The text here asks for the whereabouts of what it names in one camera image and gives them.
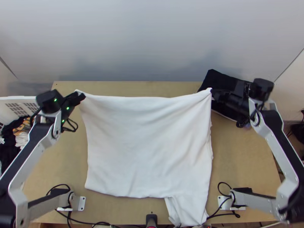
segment black cable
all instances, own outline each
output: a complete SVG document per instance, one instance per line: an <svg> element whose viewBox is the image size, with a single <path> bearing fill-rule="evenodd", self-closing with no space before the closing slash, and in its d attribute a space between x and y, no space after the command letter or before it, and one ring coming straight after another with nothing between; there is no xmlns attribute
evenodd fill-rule
<svg viewBox="0 0 304 228"><path fill-rule="evenodd" d="M58 185L52 187L52 188L47 192L46 195L48 195L53 189L55 189L55 188L57 188L57 187L59 187L59 186L66 186L66 187L68 188L68 191L71 190L71 188L70 188L67 184L58 184ZM68 202L69 202L69 205L71 206L71 203L70 203L70 195L69 195L69 197L68 197ZM85 225L93 225L93 227L94 227L95 225L111 226L111 224L110 224L110 223L107 223L107 222L91 223L91 222L82 222L82 221L78 221L78 220L76 220L76 219L71 218L72 211L69 211L69 212L68 212L68 215L65 215L65 214L63 214L63 213L61 213L60 211L57 211L57 210L55 210L55 211L67 219L67 224L68 224L68 227L69 227L69 228L71 228L70 221L74 221L74 222L77 222L77 223L80 223L80 224L85 224Z"/></svg>
<svg viewBox="0 0 304 228"><path fill-rule="evenodd" d="M71 227L71 224L70 224L70 220L69 220L69 218L71 217L71 214L72 214L72 212L69 211L69 212L68 212L68 217L67 217L67 219L66 219L69 228L72 228L72 227Z"/></svg>
<svg viewBox="0 0 304 228"><path fill-rule="evenodd" d="M227 199L225 199L225 200L220 204L220 206L218 207L218 209L217 209L212 215L210 215L209 217L207 217L206 220L211 219L211 218L214 218L214 217L218 217L218 216L224 216L224 215L235 215L235 217L239 218L240 215L239 215L239 214L236 214L234 211L232 211L232 213L228 213L228 214L219 214L219 215L216 215L216 213L222 208L223 204L224 204L227 200L229 200L229 199L231 199L231 196L228 197Z"/></svg>
<svg viewBox="0 0 304 228"><path fill-rule="evenodd" d="M230 187L230 185L227 184L226 182L219 182L219 184L217 185L217 189L218 189L219 193L221 193L223 196L230 197L229 195L225 195L225 194L223 194L223 193L220 191L220 185L221 185L221 184L225 184L225 185L227 185L230 189L232 189L232 188Z"/></svg>
<svg viewBox="0 0 304 228"><path fill-rule="evenodd" d="M67 184L58 184L58 185L52 187L52 188L47 192L46 196L47 196L54 188L57 188L57 187L59 187L59 186L66 186L66 187L68 188L68 190L71 191L71 188L70 188Z"/></svg>
<svg viewBox="0 0 304 228"><path fill-rule="evenodd" d="M34 119L34 117L35 117L40 111L41 111L41 107L38 108L38 109L34 112L34 114L30 117L30 126L31 126L31 127L33 126L33 119Z"/></svg>
<svg viewBox="0 0 304 228"><path fill-rule="evenodd" d="M68 122L68 124L69 124L73 129L70 129L70 128L67 128L67 127L62 127L62 129L65 130L65 131L76 132L77 129L78 129L78 124L77 124L75 121L71 120L70 118L68 118L66 121Z"/></svg>
<svg viewBox="0 0 304 228"><path fill-rule="evenodd" d="M217 209L212 215L210 215L209 217L207 217L206 220L211 219L211 218L214 218L214 217L225 216L225 215L234 215L234 216L237 217L237 218L240 218L240 217L241 217L241 216L240 216L239 214L237 214L235 211L232 211L232 213L226 213L226 214L219 214L219 215L216 214L216 213L222 208L223 204L224 204L227 200L232 199L231 196L225 195L225 194L223 194L223 193L220 191L220 185L221 185L221 184L225 184L225 185L227 185L230 189L232 189L231 186L230 186L229 184L227 184L226 182L219 182L219 184L217 185L217 189L218 189L218 191L219 191L223 196L226 196L227 199L225 199L225 200L220 204L220 206L218 207L218 209Z"/></svg>

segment white t-shirt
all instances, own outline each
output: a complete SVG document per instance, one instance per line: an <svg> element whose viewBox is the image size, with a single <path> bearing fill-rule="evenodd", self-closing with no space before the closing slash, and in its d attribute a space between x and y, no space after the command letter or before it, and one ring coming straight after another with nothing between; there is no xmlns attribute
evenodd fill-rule
<svg viewBox="0 0 304 228"><path fill-rule="evenodd" d="M174 98L85 95L85 188L164 198L174 225L204 223L213 158L210 88Z"/></svg>

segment white wall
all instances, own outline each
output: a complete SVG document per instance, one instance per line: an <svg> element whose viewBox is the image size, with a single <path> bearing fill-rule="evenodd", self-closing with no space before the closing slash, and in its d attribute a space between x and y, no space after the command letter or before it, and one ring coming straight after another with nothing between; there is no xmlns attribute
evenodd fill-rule
<svg viewBox="0 0 304 228"><path fill-rule="evenodd" d="M274 81L304 47L303 0L0 3L0 55L24 82Z"/></svg>
<svg viewBox="0 0 304 228"><path fill-rule="evenodd" d="M17 78L6 68L0 61L0 97L14 95L9 87L12 83L17 82Z"/></svg>
<svg viewBox="0 0 304 228"><path fill-rule="evenodd" d="M275 82L271 98L284 120L302 120L304 109L304 51Z"/></svg>

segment white plastic bin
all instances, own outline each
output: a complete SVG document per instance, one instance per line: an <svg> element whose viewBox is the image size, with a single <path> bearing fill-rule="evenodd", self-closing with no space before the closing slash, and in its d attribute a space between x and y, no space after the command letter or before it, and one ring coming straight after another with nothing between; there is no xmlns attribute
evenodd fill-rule
<svg viewBox="0 0 304 228"><path fill-rule="evenodd" d="M37 109L36 97L0 97L0 133L4 125L21 116L31 116Z"/></svg>

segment wooden table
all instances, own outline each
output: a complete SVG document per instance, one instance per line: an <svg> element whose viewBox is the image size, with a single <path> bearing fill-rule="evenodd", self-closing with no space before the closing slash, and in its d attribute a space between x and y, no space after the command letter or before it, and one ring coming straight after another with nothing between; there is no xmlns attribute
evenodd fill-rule
<svg viewBox="0 0 304 228"><path fill-rule="evenodd" d="M197 91L201 82L84 82L59 81L53 88L62 95L75 89L94 95L126 97L176 97ZM56 145L47 149L34 171L27 179L24 192L29 200L42 197L57 184L70 185L76 194L86 196L85 210L73 212L72 218L86 221L106 221L111 224L145 224L146 214L155 213L159 224L170 224L163 199L126 198L104 195L86 190L87 137L79 108L76 107L71 119L79 124L76 133L65 132ZM214 159L207 202L207 212L217 208L217 184L220 181L232 187L251 187L260 194L276 195L280 179L272 153L266 141L253 129L239 129L222 116L212 113L211 139ZM272 221L273 216L247 208L238 212L241 217L216 217L210 223L237 223ZM58 213L50 212L37 222L66 223Z"/></svg>

